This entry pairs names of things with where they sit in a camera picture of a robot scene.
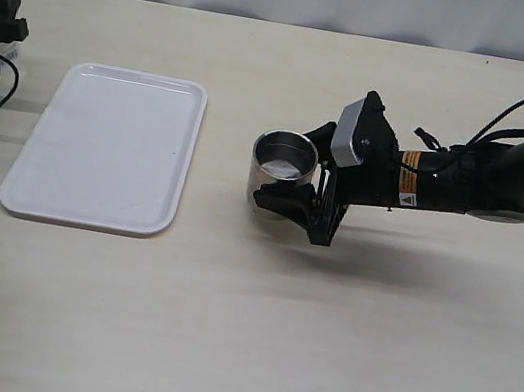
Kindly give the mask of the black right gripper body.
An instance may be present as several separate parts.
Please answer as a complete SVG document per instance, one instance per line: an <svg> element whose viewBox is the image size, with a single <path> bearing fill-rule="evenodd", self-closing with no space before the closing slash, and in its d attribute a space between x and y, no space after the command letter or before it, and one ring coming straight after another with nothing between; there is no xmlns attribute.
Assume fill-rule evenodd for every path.
<svg viewBox="0 0 524 392"><path fill-rule="evenodd" d="M388 175L396 169L398 159L398 140L385 118L385 105L379 94L371 90L364 98L354 138L363 162L342 168L333 159L323 160L322 167L329 176L307 232L313 245L331 244L351 205L381 205L386 201L391 181Z"/></svg>

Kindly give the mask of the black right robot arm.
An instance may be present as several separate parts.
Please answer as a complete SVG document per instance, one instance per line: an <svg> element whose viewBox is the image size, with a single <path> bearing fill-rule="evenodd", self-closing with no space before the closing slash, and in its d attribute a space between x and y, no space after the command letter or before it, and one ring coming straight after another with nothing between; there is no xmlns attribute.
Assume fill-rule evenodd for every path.
<svg viewBox="0 0 524 392"><path fill-rule="evenodd" d="M470 215L524 223L524 129L493 132L442 148L420 131L427 151L402 150L376 91L346 108L338 122L305 133L319 185L276 179L252 187L255 206L299 225L327 246L352 206Z"/></svg>

